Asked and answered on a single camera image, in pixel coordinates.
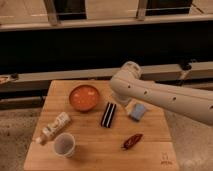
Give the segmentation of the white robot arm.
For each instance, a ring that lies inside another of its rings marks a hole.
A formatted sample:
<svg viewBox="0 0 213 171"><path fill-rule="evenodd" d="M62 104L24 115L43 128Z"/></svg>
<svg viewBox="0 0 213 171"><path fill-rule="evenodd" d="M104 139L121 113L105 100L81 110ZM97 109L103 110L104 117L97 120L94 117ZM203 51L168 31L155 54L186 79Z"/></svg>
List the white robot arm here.
<svg viewBox="0 0 213 171"><path fill-rule="evenodd" d="M148 82L141 75L133 61L113 75L109 86L118 103L126 106L134 98L213 126L213 91Z"/></svg>

